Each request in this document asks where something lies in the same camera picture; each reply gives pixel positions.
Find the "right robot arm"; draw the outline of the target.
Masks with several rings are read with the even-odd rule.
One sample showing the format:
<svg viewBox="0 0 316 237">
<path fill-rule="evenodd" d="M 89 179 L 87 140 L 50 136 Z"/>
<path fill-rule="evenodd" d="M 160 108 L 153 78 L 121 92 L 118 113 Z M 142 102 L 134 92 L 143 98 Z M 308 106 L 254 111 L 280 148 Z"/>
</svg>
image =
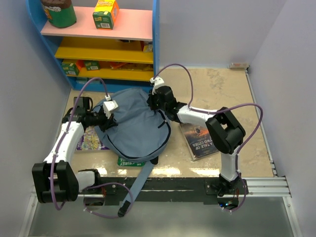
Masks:
<svg viewBox="0 0 316 237">
<path fill-rule="evenodd" d="M 221 153 L 218 191 L 231 194 L 237 189 L 241 180 L 238 152 L 245 137 L 245 130 L 227 107 L 218 111 L 190 107 L 186 103 L 178 102 L 169 86 L 152 89 L 148 104 L 153 110 L 164 111 L 171 121 L 206 128 L 215 148 Z"/>
</svg>

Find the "blue student backpack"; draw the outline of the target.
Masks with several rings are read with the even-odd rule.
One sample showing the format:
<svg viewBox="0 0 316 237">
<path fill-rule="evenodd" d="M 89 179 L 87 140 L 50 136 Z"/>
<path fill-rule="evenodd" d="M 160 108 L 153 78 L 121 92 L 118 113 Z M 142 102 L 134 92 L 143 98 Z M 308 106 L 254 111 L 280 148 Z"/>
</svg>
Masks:
<svg viewBox="0 0 316 237">
<path fill-rule="evenodd" d="M 114 111 L 117 126 L 95 131 L 102 144 L 125 161 L 140 163 L 144 166 L 130 188 L 118 210 L 123 217 L 136 200 L 151 174 L 159 155 L 164 151 L 171 135 L 170 120 L 161 110 L 151 110 L 148 94 L 141 88 L 121 90 L 111 95 L 118 104 Z"/>
</svg>

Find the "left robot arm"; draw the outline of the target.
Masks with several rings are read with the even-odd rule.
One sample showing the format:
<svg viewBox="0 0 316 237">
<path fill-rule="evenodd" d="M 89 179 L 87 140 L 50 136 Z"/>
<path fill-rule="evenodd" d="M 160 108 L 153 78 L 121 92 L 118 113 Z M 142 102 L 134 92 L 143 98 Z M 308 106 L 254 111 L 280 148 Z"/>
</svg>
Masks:
<svg viewBox="0 0 316 237">
<path fill-rule="evenodd" d="M 102 189 L 100 174 L 96 169 L 85 169 L 74 173 L 71 160 L 79 140 L 89 127 L 102 131 L 114 127 L 116 101 L 106 97 L 94 107 L 90 97 L 74 98 L 74 105 L 62 118 L 60 134 L 51 152 L 41 163 L 32 168 L 36 194 L 40 203 L 64 204 L 75 201 L 79 192 L 87 189 L 96 194 Z"/>
</svg>

